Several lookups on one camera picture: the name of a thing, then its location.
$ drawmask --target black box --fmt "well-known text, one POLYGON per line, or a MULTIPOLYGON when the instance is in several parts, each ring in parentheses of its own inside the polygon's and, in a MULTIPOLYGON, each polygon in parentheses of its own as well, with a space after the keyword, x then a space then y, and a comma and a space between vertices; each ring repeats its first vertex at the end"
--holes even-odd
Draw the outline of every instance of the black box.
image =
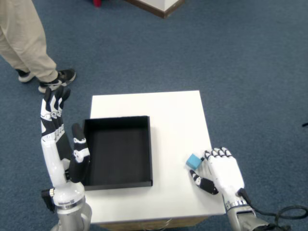
POLYGON ((86 190, 152 186, 150 118, 86 119, 90 165, 86 190))

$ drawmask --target blue cube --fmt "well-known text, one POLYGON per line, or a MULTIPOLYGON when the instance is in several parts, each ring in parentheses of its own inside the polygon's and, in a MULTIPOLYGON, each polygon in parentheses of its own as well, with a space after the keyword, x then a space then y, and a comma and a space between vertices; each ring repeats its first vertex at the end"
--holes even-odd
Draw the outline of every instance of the blue cube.
POLYGON ((194 154, 192 154, 188 160, 186 161, 186 164, 193 170, 196 170, 200 164, 201 164, 201 160, 200 158, 198 158, 197 156, 195 156, 194 154))

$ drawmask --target white tabletop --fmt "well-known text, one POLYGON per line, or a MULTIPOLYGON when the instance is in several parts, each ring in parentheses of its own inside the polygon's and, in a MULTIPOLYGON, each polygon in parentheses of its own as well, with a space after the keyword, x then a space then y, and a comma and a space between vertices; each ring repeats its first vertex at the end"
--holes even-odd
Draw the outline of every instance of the white tabletop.
MULTIPOLYGON (((153 186, 86 191, 92 223, 224 214, 220 194, 193 184, 185 162, 211 149, 199 91, 95 95, 91 118, 149 116, 153 186)), ((206 167, 198 170, 208 176, 206 167)))

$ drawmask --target shoe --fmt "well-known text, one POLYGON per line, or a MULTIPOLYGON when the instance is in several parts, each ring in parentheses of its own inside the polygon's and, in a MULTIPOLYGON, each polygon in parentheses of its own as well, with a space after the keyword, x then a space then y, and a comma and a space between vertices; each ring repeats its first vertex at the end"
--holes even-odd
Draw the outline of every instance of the shoe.
POLYGON ((16 69, 16 71, 18 72, 18 80, 22 83, 27 83, 30 82, 31 79, 33 79, 33 77, 35 77, 34 74, 32 74, 31 72, 24 72, 22 70, 16 69))
POLYGON ((76 72, 73 69, 58 71, 58 77, 52 82, 40 82, 38 90, 41 93, 45 93, 46 88, 50 88, 52 91, 59 88, 59 86, 67 86, 76 77, 76 72))

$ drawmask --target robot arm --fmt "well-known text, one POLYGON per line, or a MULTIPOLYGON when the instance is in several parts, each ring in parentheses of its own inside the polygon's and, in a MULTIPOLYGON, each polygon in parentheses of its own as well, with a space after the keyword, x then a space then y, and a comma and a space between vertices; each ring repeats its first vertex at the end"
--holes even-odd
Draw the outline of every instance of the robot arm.
POLYGON ((256 217, 254 210, 238 194, 238 191, 244 188, 244 181, 237 161, 230 151, 226 148, 215 148, 211 152, 205 151, 205 157, 202 159, 207 164, 213 181, 198 176, 193 170, 190 170, 191 176, 199 188, 211 194, 221 192, 232 229, 272 230, 267 222, 256 217))
POLYGON ((54 188, 42 191, 41 195, 48 209, 57 208, 59 223, 52 231, 88 231, 92 212, 85 202, 85 190, 80 181, 86 175, 90 153, 79 124, 72 127, 74 151, 64 131, 62 109, 69 94, 69 90, 64 92, 60 87, 51 96, 51 90, 47 89, 42 100, 41 145, 54 188))

